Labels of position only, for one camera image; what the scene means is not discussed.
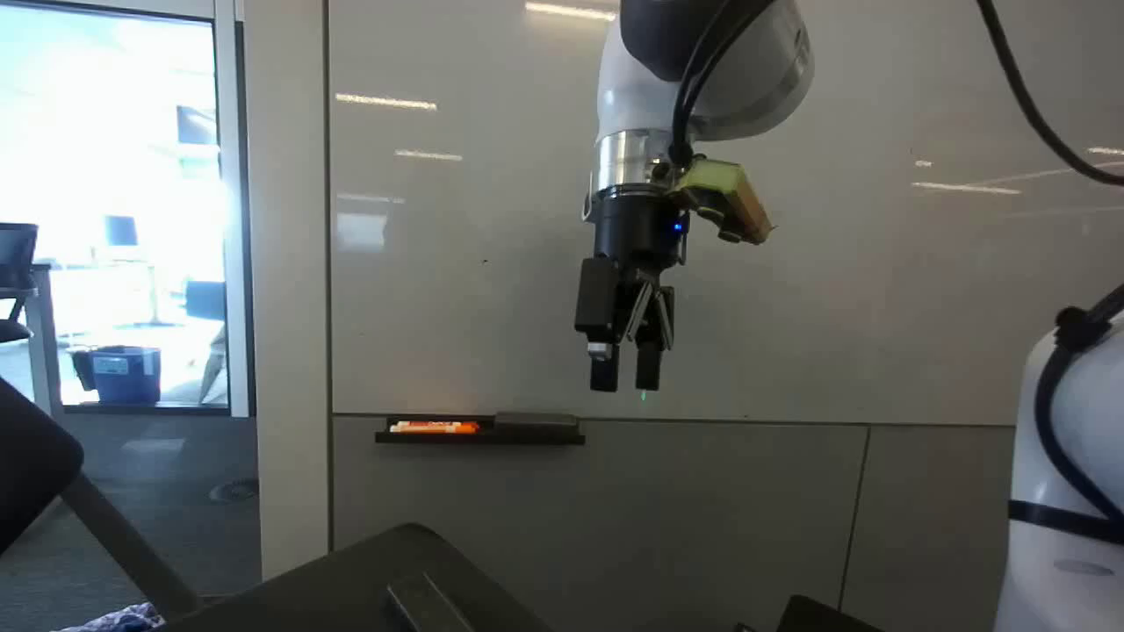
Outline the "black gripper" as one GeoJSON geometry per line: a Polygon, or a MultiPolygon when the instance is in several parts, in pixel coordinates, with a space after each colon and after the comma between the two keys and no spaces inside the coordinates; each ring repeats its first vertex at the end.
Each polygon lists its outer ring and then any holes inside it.
{"type": "Polygon", "coordinates": [[[587,201],[587,225],[571,325],[591,340],[591,384],[615,392],[618,340],[637,340],[637,384],[657,390],[674,345],[674,286],[660,272],[683,258],[686,211],[653,184],[609,184],[587,201]]]}

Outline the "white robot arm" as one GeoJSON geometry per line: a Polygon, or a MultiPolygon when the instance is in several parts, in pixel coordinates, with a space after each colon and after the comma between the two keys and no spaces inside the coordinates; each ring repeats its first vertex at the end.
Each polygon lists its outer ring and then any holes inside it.
{"type": "Polygon", "coordinates": [[[700,140],[760,136],[810,88],[810,35],[796,0],[622,0],[598,71],[598,160],[582,221],[593,252],[578,266],[577,318],[591,390],[618,390],[622,345],[637,345],[637,384],[660,384],[674,345],[674,286],[691,217],[725,241],[767,241],[772,221],[739,160],[700,140]]]}

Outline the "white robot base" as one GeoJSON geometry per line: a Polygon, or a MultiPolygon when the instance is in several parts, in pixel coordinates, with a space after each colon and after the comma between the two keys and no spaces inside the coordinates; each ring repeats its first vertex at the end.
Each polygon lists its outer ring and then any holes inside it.
{"type": "Polygon", "coordinates": [[[1124,632],[1124,286],[1025,356],[994,632],[1124,632]]]}

